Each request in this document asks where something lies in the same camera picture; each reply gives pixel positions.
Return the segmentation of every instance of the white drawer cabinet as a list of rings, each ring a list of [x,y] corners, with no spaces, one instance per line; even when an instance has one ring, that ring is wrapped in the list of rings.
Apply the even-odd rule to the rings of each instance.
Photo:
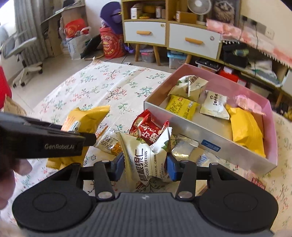
[[[219,44],[219,33],[186,25],[170,24],[169,48],[216,59]]]
[[[124,22],[125,41],[165,46],[165,22]]]

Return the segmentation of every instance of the white wall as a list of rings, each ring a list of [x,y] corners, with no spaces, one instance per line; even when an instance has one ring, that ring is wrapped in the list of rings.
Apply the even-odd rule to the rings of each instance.
[[[13,0],[9,0],[3,7],[0,8],[0,23],[1,25],[4,25],[9,35],[16,31]],[[16,56],[12,56],[9,59],[4,59],[1,55],[1,65],[4,70],[6,80],[9,80],[23,69],[21,60],[17,62]]]
[[[241,14],[274,30],[274,43],[292,54],[292,11],[281,0],[241,2]]]
[[[112,1],[111,0],[85,0],[86,15],[87,15],[88,24],[92,29],[92,35],[99,34],[99,28],[100,28],[100,23],[101,23],[101,19],[99,17],[100,11],[102,7],[109,2],[112,2]]]

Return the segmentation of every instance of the orange drawer handle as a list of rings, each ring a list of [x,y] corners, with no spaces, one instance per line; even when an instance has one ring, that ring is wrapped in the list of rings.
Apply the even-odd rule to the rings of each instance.
[[[197,39],[192,39],[192,38],[185,38],[186,42],[190,42],[190,43],[195,43],[195,44],[202,44],[203,41],[201,40],[197,40]]]
[[[137,34],[141,34],[141,35],[150,35],[150,34],[151,34],[151,31],[141,31],[141,30],[138,30],[138,31],[137,31]]]

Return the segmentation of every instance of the hand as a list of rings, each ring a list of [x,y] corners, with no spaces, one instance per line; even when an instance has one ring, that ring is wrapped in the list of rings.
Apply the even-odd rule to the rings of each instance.
[[[17,160],[13,169],[8,170],[0,177],[0,210],[6,207],[7,201],[11,198],[15,189],[13,170],[20,175],[27,175],[31,172],[32,166],[27,160]]]

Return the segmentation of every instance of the red gift bag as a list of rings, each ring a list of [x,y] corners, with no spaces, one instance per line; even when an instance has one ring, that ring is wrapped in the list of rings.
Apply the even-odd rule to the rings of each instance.
[[[11,89],[6,81],[3,67],[0,66],[0,109],[4,106],[5,95],[12,97]]]

